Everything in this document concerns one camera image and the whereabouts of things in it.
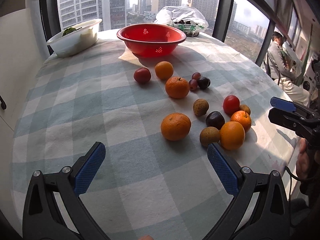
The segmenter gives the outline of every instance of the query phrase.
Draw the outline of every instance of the metal screw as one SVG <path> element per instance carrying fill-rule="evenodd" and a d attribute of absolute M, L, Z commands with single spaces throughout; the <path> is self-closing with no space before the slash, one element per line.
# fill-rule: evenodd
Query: metal screw
<path fill-rule="evenodd" d="M 242 168 L 242 171 L 243 171 L 244 173 L 250 173 L 250 172 L 251 172 L 250 168 L 248 168 L 248 167 L 243 167 L 243 168 Z"/>
<path fill-rule="evenodd" d="M 34 173 L 33 173 L 33 176 L 35 176 L 35 177 L 38 177 L 40 175 L 40 171 L 35 171 Z"/>
<path fill-rule="evenodd" d="M 280 173 L 278 171 L 272 171 L 272 175 L 278 177 Z"/>
<path fill-rule="evenodd" d="M 63 167 L 62 168 L 62 172 L 63 173 L 68 173 L 71 170 L 71 168 L 69 166 Z"/>

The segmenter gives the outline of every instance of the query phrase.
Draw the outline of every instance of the hand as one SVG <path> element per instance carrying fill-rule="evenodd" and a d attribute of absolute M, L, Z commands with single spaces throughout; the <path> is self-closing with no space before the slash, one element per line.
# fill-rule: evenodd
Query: hand
<path fill-rule="evenodd" d="M 299 154 L 296 163 L 296 173 L 298 178 L 306 179 L 308 177 L 309 171 L 309 156 L 307 155 L 307 143 L 305 138 L 301 138 L 300 140 L 300 147 L 299 147 Z"/>
<path fill-rule="evenodd" d="M 139 238 L 138 240 L 153 240 L 153 238 L 151 236 L 143 236 L 143 237 Z"/>

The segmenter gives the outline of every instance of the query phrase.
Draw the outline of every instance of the blue gripper pad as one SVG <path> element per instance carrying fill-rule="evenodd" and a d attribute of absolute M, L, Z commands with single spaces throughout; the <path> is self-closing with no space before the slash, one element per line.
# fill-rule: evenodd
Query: blue gripper pad
<path fill-rule="evenodd" d="M 100 165 L 106 157 L 106 148 L 103 143 L 96 142 L 89 150 L 89 152 L 82 157 L 86 158 L 85 162 L 82 164 L 80 170 L 74 177 L 73 191 L 75 192 L 76 196 L 86 193 L 94 176 L 100 168 Z"/>
<path fill-rule="evenodd" d="M 294 106 L 292 102 L 283 100 L 281 98 L 273 97 L 270 99 L 270 104 L 272 107 L 286 111 L 286 112 L 295 112 L 297 108 Z"/>
<path fill-rule="evenodd" d="M 226 192 L 236 196 L 239 192 L 239 182 L 242 183 L 240 166 L 233 158 L 226 156 L 217 143 L 208 146 L 207 156 Z M 229 166 L 225 157 L 229 162 L 232 162 L 231 165 L 234 166 L 234 169 Z"/>

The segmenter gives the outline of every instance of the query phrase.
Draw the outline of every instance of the blue and white tablecloth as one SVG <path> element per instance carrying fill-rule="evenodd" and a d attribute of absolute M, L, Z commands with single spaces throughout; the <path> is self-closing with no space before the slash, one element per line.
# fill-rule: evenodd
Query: blue and white tablecloth
<path fill-rule="evenodd" d="M 156 240 L 202 239 L 231 196 L 200 145 L 205 116 L 193 114 L 193 102 L 206 99 L 208 113 L 220 111 L 228 121 L 223 99 L 238 96 L 251 108 L 252 129 L 244 145 L 229 154 L 255 172 L 283 173 L 297 137 L 271 124 L 268 111 L 271 97 L 289 98 L 257 65 L 205 34 L 187 38 L 171 55 L 138 59 L 106 33 L 100 37 L 107 39 L 73 57 L 49 57 L 28 93 L 13 145 L 18 217 L 22 219 L 35 170 L 51 173 L 72 166 L 100 141 L 106 146 L 106 158 L 80 198 L 112 240 L 145 234 Z M 154 72 L 155 64 L 163 60 L 173 64 L 174 75 L 189 80 L 200 72 L 210 78 L 211 86 L 184 99 L 169 98 Z M 142 66 L 150 69 L 152 79 L 140 86 L 133 73 Z M 186 114 L 192 126 L 185 139 L 170 142 L 162 137 L 160 123 L 174 112 Z"/>

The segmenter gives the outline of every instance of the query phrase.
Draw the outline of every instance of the red colander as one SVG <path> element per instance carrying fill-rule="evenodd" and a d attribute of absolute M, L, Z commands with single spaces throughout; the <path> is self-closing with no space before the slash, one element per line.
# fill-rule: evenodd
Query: red colander
<path fill-rule="evenodd" d="M 134 24 L 122 28 L 117 37 L 133 53 L 143 57 L 159 57 L 170 54 L 186 35 L 173 27 L 161 24 Z"/>

